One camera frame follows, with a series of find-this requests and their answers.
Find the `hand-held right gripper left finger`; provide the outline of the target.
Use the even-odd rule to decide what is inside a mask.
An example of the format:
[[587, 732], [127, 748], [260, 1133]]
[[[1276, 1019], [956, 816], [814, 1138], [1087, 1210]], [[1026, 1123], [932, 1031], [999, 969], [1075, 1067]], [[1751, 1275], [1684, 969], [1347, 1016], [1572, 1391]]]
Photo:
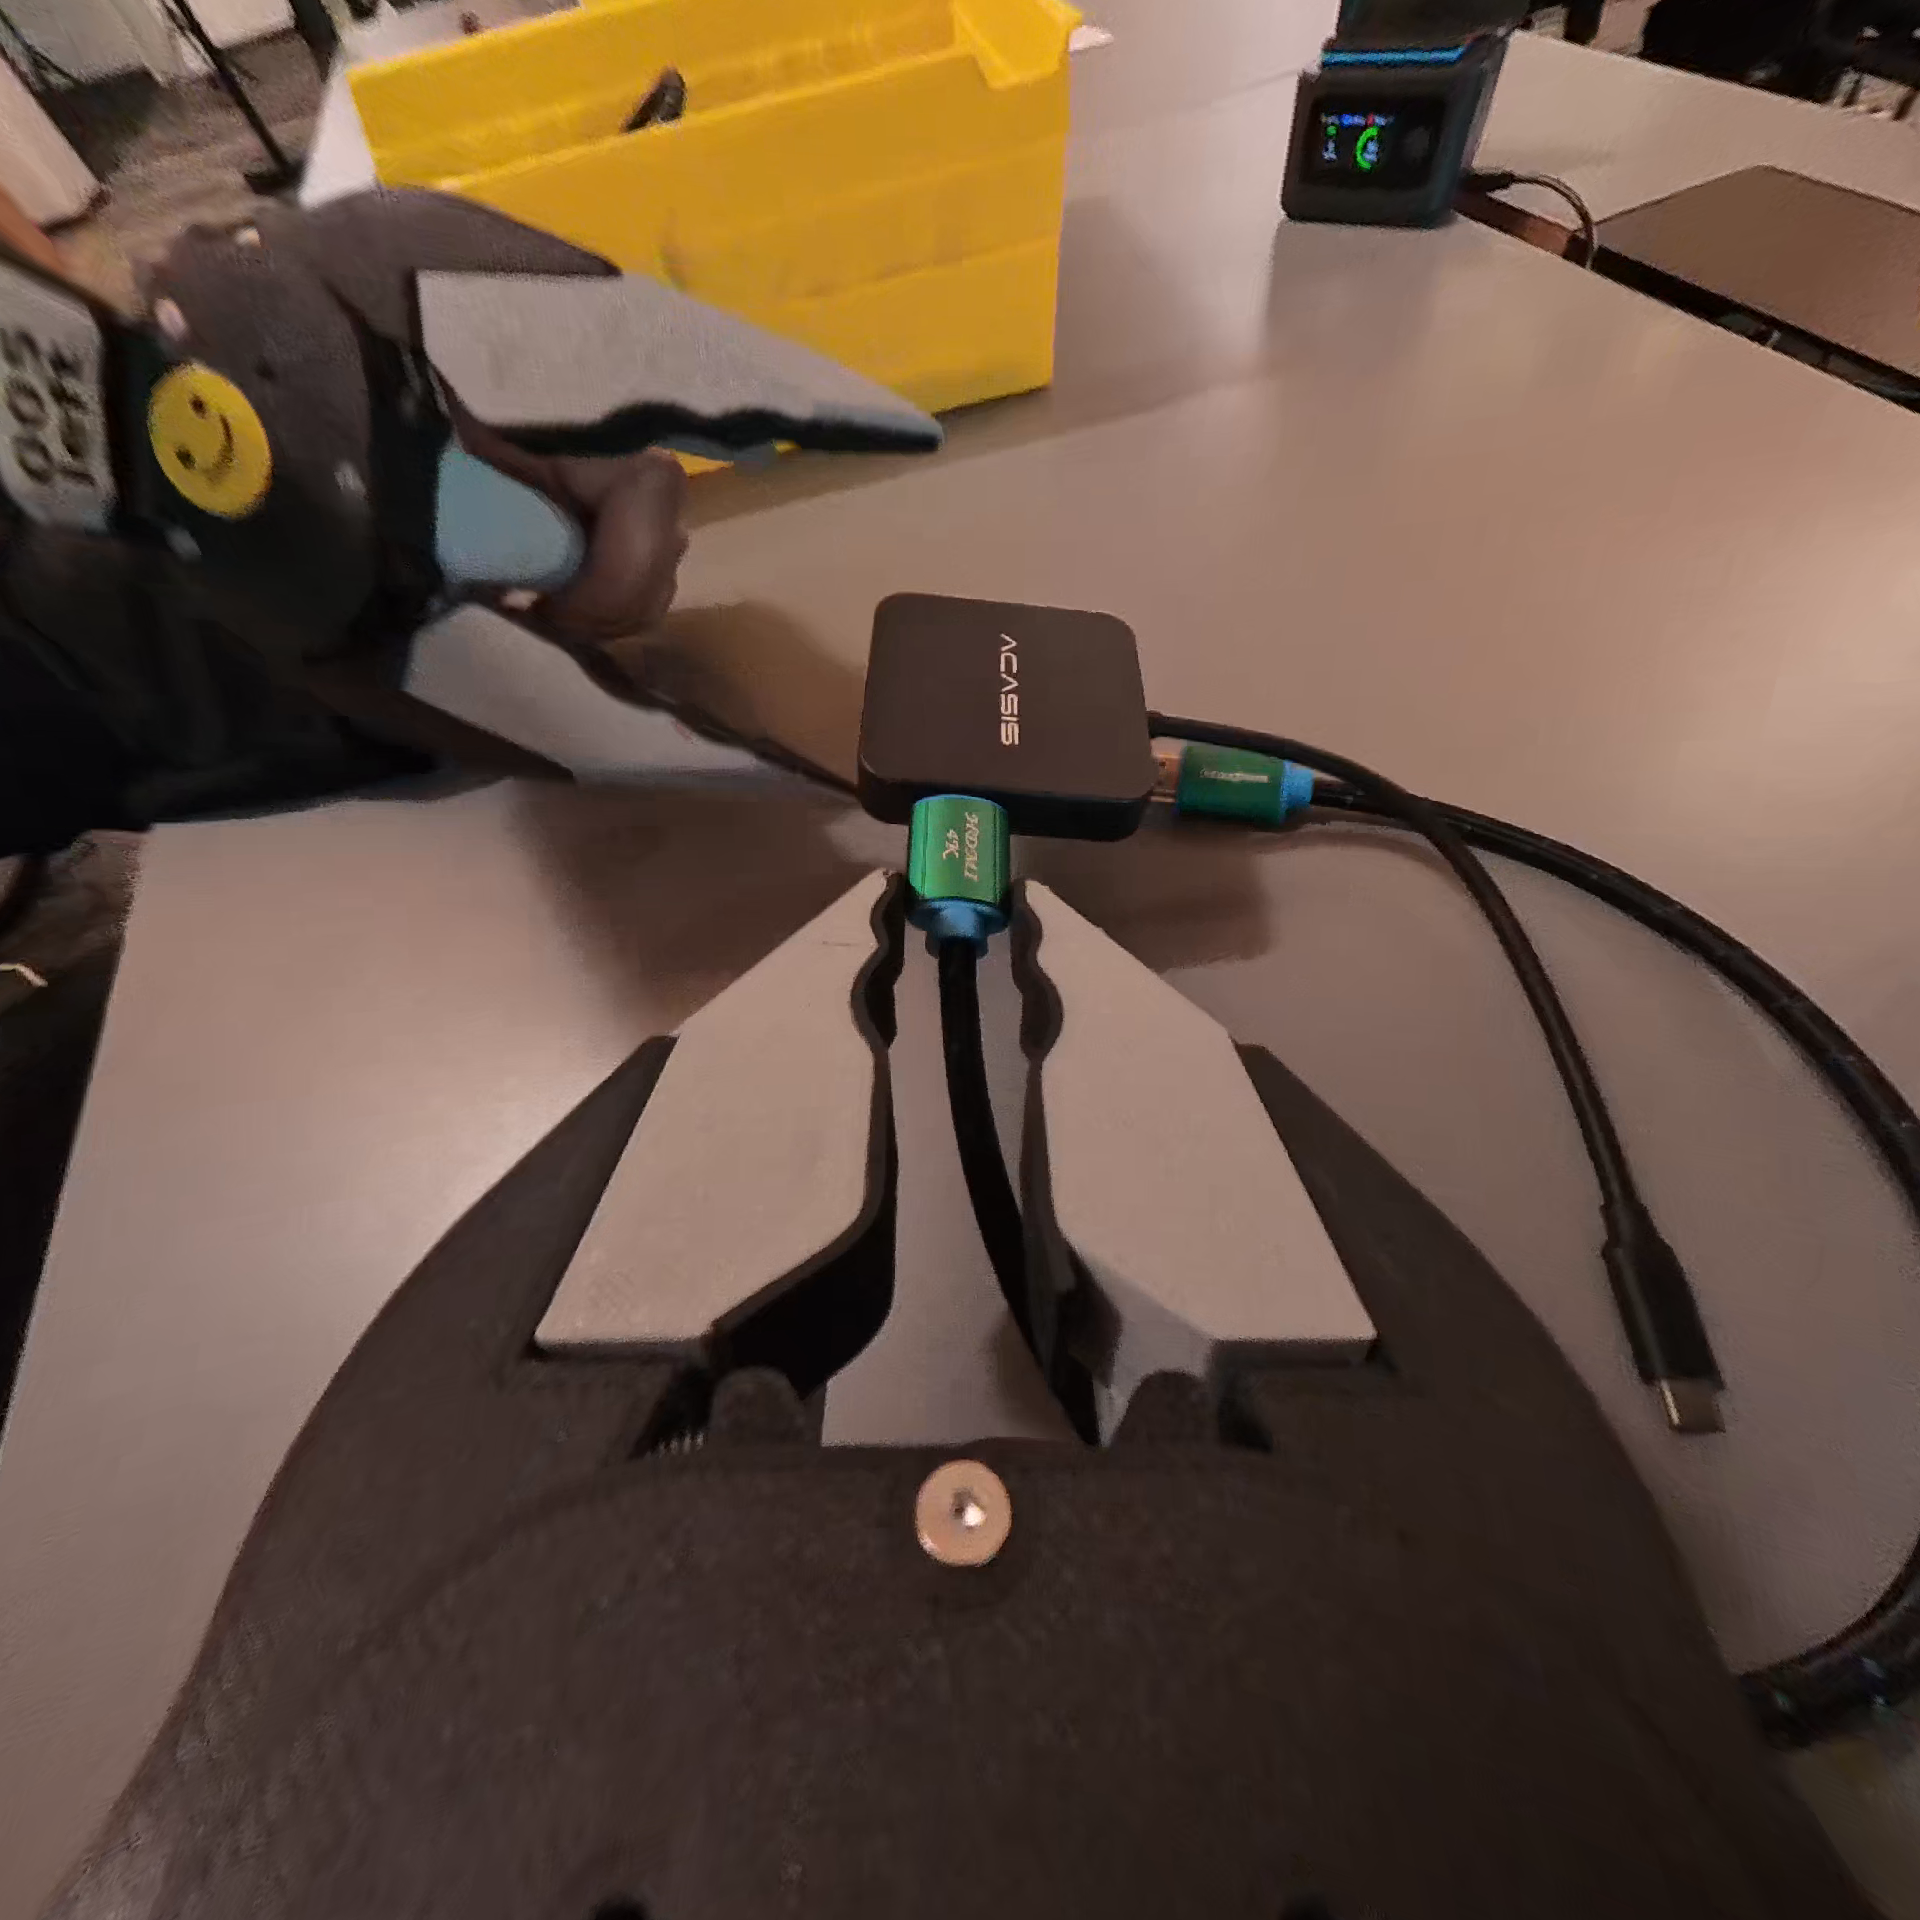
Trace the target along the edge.
[[542, 1354], [717, 1361], [881, 1213], [898, 875], [868, 872], [667, 1039]]

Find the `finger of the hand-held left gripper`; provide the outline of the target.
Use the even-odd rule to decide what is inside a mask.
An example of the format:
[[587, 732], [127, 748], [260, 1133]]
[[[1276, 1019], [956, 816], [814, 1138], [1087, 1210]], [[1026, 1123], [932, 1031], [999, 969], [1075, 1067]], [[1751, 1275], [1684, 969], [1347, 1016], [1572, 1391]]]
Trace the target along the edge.
[[532, 453], [932, 453], [945, 427], [829, 356], [644, 277], [422, 272], [421, 347], [470, 420]]
[[746, 732], [753, 706], [702, 657], [702, 610], [581, 645], [467, 603], [413, 641], [399, 689], [433, 714], [578, 781], [762, 781], [781, 775]]

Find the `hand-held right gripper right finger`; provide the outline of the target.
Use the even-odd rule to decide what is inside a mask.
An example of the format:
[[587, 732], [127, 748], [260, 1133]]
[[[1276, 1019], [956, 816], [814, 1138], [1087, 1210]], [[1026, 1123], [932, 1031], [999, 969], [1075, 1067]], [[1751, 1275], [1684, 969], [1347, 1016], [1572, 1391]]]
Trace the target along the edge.
[[1109, 1445], [1137, 1393], [1355, 1365], [1375, 1324], [1229, 1031], [1041, 881], [1018, 890], [1020, 1196], [1041, 1367]]

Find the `black hub box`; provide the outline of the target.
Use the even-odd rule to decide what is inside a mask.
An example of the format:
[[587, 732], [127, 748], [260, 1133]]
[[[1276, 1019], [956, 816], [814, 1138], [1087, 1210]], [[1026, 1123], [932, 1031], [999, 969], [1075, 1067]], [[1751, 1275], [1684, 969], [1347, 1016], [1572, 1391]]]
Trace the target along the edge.
[[855, 795], [875, 820], [972, 799], [1015, 837], [1118, 844], [1156, 781], [1119, 617], [932, 593], [877, 601], [855, 749]]

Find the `person's left forearm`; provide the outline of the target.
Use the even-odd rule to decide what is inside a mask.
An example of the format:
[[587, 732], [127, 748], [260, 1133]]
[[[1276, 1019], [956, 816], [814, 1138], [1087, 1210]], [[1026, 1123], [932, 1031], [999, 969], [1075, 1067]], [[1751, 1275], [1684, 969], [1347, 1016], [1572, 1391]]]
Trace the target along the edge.
[[437, 771], [418, 744], [359, 725], [206, 617], [167, 549], [4, 532], [4, 857]]

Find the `person's left hand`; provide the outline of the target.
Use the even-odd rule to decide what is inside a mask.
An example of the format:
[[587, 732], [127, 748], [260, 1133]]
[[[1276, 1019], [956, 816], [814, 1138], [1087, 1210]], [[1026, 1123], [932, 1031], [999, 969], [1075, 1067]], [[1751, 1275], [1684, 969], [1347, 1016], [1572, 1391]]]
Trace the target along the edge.
[[482, 461], [543, 495], [586, 537], [583, 560], [563, 587], [523, 608], [500, 596], [500, 613], [556, 645], [601, 649], [652, 631], [673, 610], [689, 552], [689, 477], [670, 453], [530, 453], [478, 420], [465, 420], [460, 440]]

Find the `yellow plastic bin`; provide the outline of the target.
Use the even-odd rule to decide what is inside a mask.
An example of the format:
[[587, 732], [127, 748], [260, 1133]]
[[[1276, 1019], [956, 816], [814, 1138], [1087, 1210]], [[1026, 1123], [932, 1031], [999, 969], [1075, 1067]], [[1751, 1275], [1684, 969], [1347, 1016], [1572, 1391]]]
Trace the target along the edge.
[[343, 71], [373, 187], [527, 224], [929, 417], [1052, 381], [1071, 5], [578, 5]]

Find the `black charger with screen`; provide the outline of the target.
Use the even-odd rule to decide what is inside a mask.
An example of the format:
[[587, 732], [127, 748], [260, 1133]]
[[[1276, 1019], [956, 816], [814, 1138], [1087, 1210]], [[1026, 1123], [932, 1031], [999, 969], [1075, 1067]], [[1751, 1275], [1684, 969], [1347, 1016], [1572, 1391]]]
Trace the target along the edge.
[[1284, 219], [1444, 224], [1524, 11], [1501, 3], [1342, 3], [1316, 64], [1299, 79]]

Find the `dark closed laptop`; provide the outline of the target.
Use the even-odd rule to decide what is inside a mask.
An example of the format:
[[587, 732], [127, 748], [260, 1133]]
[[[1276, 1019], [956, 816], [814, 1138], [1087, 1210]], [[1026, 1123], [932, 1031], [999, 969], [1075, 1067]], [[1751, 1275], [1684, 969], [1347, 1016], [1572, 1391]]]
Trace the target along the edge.
[[1774, 164], [1596, 228], [1602, 277], [1915, 411], [1918, 213]]

